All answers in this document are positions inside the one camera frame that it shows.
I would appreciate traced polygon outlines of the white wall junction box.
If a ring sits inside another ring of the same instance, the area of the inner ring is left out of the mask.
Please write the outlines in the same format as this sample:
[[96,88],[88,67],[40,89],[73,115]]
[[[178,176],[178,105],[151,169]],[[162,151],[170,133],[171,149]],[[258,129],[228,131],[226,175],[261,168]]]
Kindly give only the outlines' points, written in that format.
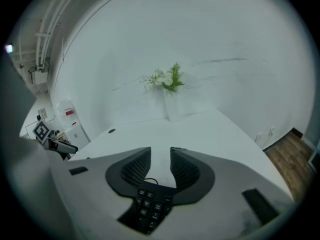
[[47,71],[35,70],[31,73],[32,76],[32,83],[34,85],[45,84],[48,78]]

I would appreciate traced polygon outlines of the white ceiling conduit pipes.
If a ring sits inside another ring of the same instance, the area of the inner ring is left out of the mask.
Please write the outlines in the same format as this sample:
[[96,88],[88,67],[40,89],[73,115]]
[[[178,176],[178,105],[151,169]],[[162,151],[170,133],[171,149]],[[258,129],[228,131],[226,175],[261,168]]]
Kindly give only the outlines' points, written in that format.
[[61,9],[62,0],[51,0],[43,19],[41,21],[40,29],[35,33],[37,37],[35,66],[37,69],[43,68],[45,53],[47,51],[47,44],[53,31],[54,21],[58,18],[58,12]]

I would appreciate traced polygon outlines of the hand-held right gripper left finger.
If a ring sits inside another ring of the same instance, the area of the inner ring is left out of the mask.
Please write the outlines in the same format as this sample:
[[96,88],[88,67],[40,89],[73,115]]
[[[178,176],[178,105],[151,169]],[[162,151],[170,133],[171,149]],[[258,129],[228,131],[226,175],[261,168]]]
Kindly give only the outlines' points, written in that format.
[[71,221],[71,240],[148,240],[118,221],[134,204],[151,164],[151,148],[65,162],[49,156],[59,197]]

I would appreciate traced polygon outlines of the white water dispenser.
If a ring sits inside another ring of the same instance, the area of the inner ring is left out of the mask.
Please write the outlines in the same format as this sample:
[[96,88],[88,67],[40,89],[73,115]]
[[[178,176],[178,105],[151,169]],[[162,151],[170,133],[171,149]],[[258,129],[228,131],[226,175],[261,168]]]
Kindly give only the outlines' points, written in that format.
[[77,119],[63,121],[62,128],[68,141],[72,145],[77,146],[79,150],[90,143],[90,140]]

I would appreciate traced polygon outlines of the white flower bouquet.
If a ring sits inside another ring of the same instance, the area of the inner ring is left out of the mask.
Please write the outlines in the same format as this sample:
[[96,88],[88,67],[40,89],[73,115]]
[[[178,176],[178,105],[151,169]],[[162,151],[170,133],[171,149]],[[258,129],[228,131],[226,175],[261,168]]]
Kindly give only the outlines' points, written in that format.
[[141,83],[146,91],[163,88],[172,93],[178,91],[178,87],[184,86],[181,65],[176,62],[168,70],[156,69],[151,76],[144,76]]

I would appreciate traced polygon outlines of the white vase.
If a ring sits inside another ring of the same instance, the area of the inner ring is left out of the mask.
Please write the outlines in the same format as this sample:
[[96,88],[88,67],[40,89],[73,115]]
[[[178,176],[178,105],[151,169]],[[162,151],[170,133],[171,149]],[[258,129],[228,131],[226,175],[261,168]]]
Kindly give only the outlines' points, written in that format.
[[177,93],[168,89],[163,89],[163,99],[169,120],[171,122],[178,122],[180,120],[180,111]]

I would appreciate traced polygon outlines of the clear dispenser water bottle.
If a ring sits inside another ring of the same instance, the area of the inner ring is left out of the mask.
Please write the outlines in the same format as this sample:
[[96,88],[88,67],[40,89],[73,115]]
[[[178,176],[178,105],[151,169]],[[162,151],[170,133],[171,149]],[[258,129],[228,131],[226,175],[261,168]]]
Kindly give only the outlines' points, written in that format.
[[55,110],[60,120],[70,120],[76,114],[74,105],[70,99],[64,99],[58,102]]

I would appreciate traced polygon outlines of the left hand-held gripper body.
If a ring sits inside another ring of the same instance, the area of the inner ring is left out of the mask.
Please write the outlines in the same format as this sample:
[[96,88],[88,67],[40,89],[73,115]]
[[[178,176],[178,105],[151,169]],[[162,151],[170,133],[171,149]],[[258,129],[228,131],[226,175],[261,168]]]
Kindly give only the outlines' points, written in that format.
[[35,139],[46,149],[55,151],[60,154],[63,160],[67,158],[67,154],[58,150],[59,140],[56,138],[56,133],[50,126],[42,119],[38,118],[38,122],[32,132]]

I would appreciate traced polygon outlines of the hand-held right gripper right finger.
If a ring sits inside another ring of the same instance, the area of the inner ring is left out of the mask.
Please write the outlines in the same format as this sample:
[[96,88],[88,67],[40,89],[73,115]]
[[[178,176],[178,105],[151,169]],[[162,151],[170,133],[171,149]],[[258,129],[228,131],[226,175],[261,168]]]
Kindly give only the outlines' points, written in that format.
[[158,240],[259,240],[276,230],[293,199],[249,168],[225,158],[172,148],[177,193],[154,232]]

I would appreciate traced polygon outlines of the white table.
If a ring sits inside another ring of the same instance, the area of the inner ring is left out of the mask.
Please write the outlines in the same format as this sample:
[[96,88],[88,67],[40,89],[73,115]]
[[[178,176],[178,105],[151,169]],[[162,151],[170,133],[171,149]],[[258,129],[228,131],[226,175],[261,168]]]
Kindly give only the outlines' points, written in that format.
[[159,184],[176,185],[170,171],[170,148],[191,151],[242,163],[279,187],[291,192],[281,174],[262,149],[235,123],[218,110],[167,119],[115,124],[78,151],[72,161],[109,156],[141,147],[151,148],[147,174]]

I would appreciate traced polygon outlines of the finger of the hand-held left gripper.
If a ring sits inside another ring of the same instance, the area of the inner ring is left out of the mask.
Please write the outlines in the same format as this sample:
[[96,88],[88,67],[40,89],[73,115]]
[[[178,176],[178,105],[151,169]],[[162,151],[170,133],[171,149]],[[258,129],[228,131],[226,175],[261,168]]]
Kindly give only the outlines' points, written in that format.
[[68,142],[58,141],[57,151],[63,154],[75,154],[78,152],[78,147]]

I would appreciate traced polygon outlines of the frosted glass door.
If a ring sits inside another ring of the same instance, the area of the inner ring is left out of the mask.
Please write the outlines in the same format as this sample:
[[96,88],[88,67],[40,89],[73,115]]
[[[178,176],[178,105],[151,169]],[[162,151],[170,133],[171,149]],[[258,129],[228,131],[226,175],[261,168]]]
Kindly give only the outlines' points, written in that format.
[[303,134],[301,137],[302,141],[311,149],[311,156],[307,160],[308,165],[311,169],[317,173],[320,169],[320,139],[318,140],[317,145],[314,145],[308,138],[306,134]]

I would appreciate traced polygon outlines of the black keyboard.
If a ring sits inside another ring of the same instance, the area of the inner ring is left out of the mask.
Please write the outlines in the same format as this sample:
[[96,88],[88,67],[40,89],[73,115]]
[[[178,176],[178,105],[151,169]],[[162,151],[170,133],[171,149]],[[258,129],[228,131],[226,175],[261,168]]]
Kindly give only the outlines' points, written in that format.
[[131,207],[118,219],[121,224],[150,235],[173,207],[174,187],[144,181],[133,198]]

